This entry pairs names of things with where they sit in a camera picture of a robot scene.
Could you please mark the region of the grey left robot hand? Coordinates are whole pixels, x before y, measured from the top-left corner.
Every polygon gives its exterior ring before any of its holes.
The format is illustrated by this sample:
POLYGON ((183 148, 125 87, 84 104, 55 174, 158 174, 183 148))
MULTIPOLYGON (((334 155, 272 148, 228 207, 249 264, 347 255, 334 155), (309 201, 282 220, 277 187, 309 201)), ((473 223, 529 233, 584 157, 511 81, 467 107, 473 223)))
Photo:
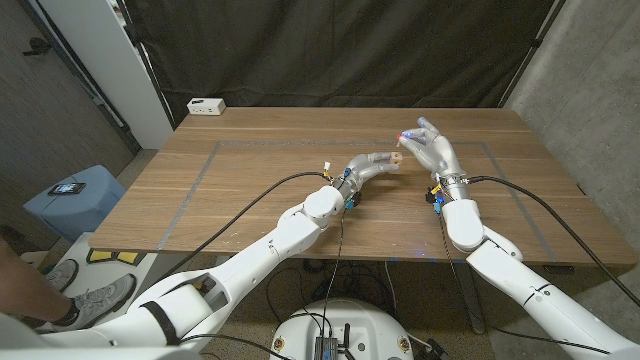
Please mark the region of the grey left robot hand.
POLYGON ((400 152, 374 152, 357 155, 347 164, 343 174, 334 183, 334 187, 347 201, 356 192, 359 192, 369 179, 379 174, 398 170, 402 160, 403 156, 400 152))

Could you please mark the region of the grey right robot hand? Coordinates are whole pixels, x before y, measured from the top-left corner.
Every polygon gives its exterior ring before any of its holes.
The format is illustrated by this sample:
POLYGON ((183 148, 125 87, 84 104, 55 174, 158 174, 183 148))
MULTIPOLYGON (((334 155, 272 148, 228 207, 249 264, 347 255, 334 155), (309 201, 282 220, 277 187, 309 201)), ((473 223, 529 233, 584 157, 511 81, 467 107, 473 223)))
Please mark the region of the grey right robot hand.
POLYGON ((450 141, 425 117, 418 128, 402 131, 398 142, 409 150, 452 200, 470 199, 466 172, 460 166, 450 141))

